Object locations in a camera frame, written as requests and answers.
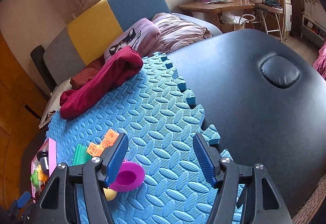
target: headboard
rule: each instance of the headboard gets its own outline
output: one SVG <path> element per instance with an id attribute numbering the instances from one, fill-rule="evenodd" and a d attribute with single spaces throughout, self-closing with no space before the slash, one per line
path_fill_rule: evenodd
<path id="1" fill-rule="evenodd" d="M 31 57 L 53 91 L 101 56 L 136 21 L 161 12 L 170 13 L 165 0 L 101 0 L 70 22 L 45 50 L 36 47 Z"/>

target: silver screw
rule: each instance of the silver screw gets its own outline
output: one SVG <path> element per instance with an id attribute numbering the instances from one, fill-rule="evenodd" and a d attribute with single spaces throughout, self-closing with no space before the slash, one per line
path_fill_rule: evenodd
<path id="1" fill-rule="evenodd" d="M 65 163 L 59 163 L 57 166 L 59 169 L 63 169 L 64 167 L 66 167 Z"/>
<path id="2" fill-rule="evenodd" d="M 100 157 L 93 157 L 93 158 L 92 158 L 92 162 L 93 162 L 93 163 L 98 163 L 98 162 L 100 162 L 100 160 L 101 160 Z"/>
<path id="3" fill-rule="evenodd" d="M 223 163 L 230 163 L 230 158 L 228 158 L 228 157 L 222 157 L 221 158 L 221 162 L 223 162 Z"/>
<path id="4" fill-rule="evenodd" d="M 258 169 L 258 170 L 262 170 L 262 169 L 264 168 L 264 166 L 263 166 L 261 163 L 256 163 L 256 164 L 255 164 L 255 167 L 256 167 L 256 169 Z"/>

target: textured mat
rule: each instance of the textured mat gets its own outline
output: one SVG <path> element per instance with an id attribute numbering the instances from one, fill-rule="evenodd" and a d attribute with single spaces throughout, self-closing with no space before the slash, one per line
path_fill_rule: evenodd
<path id="1" fill-rule="evenodd" d="M 63 120 L 57 112 L 47 137 L 57 141 L 57 162 L 71 165 L 78 143 L 86 147 L 90 142 L 99 144 L 110 128 L 128 134 L 126 158 L 141 164 L 146 176 L 139 188 L 120 193 L 109 203 L 116 223 L 205 223 L 216 190 L 205 182 L 192 136 L 201 132 L 216 143 L 220 136 L 213 125 L 201 131 L 204 109 L 189 107 L 195 104 L 195 95 L 165 54 L 156 53 L 143 61 L 137 75 L 78 118 Z M 78 199 L 81 221 L 87 224 L 81 188 Z M 239 214 L 236 210 L 235 222 L 240 221 Z"/>

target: wooden table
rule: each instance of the wooden table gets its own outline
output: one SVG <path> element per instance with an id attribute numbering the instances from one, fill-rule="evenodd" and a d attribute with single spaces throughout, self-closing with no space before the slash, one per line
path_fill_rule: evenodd
<path id="1" fill-rule="evenodd" d="M 211 22 L 220 28 L 220 17 L 222 12 L 246 10 L 255 8 L 255 4 L 243 0 L 233 0 L 230 3 L 206 4 L 205 2 L 196 1 L 178 6 L 184 15 L 193 17 L 192 12 L 210 13 Z"/>

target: orange toy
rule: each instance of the orange toy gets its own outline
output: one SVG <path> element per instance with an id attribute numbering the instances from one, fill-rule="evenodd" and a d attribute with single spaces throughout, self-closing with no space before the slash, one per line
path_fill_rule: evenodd
<path id="1" fill-rule="evenodd" d="M 100 156 L 103 150 L 107 147 L 113 146 L 114 142 L 118 138 L 119 134 L 112 129 L 105 134 L 104 139 L 99 145 L 94 144 L 91 142 L 87 148 L 87 153 L 90 154 L 92 157 Z"/>

